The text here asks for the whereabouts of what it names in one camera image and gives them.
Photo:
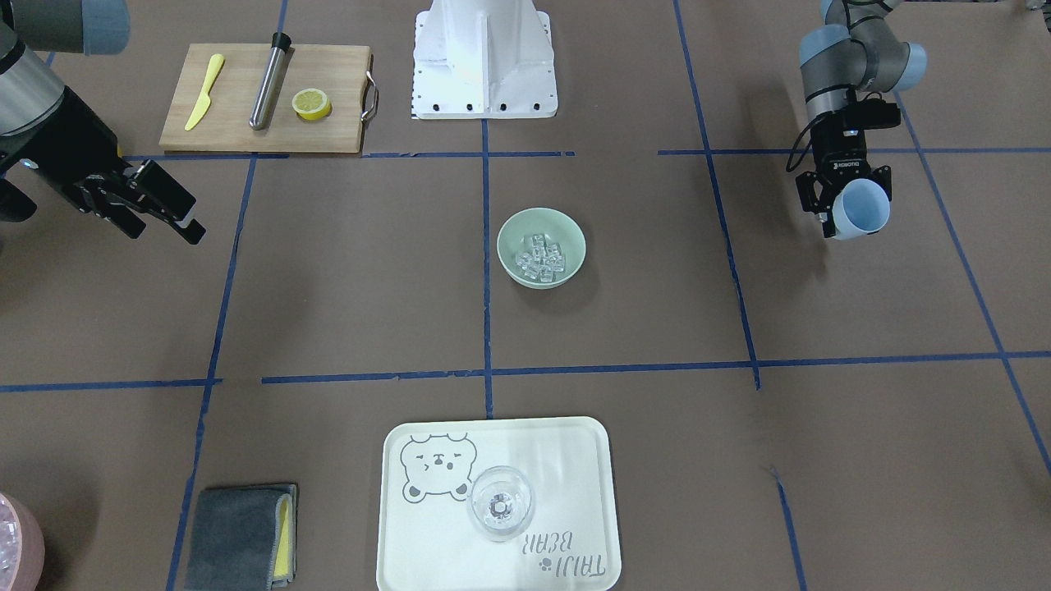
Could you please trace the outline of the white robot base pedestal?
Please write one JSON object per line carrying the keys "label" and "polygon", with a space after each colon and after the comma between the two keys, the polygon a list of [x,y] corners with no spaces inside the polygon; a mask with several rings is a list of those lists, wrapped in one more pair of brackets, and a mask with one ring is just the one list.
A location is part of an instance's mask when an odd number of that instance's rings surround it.
{"label": "white robot base pedestal", "polygon": [[551,19],[532,1],[434,1],[414,34],[414,119],[557,115]]}

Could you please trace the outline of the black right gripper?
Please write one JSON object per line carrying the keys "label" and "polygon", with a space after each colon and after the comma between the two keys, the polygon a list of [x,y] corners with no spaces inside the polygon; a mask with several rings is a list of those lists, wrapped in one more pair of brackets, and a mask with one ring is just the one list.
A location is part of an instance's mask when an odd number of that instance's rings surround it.
{"label": "black right gripper", "polygon": [[33,134],[29,159],[75,209],[109,221],[128,238],[145,231],[128,203],[160,218],[191,245],[206,233],[195,220],[195,197],[157,161],[143,161],[128,186],[129,164],[117,152],[116,135],[71,87],[64,87],[55,111]]}

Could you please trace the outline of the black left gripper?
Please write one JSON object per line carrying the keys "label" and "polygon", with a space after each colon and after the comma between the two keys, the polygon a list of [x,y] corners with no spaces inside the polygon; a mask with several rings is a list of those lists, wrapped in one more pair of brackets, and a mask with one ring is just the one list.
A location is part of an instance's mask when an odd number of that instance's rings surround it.
{"label": "black left gripper", "polygon": [[837,191],[843,190],[849,182],[870,178],[881,187],[887,201],[893,201],[893,170],[890,166],[872,169],[862,128],[846,126],[842,115],[823,115],[815,120],[811,142],[815,172],[796,176],[796,190],[803,212],[815,213],[825,239],[837,235],[833,220]]}

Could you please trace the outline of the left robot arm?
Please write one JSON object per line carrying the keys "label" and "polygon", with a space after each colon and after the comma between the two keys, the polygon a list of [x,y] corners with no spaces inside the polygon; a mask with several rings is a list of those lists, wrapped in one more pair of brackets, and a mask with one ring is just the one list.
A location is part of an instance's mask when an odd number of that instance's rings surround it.
{"label": "left robot arm", "polygon": [[897,1],[824,1],[823,25],[801,41],[810,120],[800,139],[815,168],[796,176],[796,189],[826,238],[877,233],[890,218],[893,171],[870,163],[865,135],[902,123],[900,106],[883,95],[912,89],[929,64],[924,46],[890,29],[894,8]]}

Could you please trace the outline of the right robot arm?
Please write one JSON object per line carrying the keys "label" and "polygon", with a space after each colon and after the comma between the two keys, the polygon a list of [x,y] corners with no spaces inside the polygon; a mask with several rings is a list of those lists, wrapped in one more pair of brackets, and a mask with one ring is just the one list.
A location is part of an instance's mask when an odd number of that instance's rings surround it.
{"label": "right robot arm", "polygon": [[74,209],[139,238],[143,216],[195,245],[195,197],[157,161],[127,162],[119,139],[54,72],[43,53],[117,55],[129,42],[124,1],[4,1],[1,56],[1,166],[30,166]]}

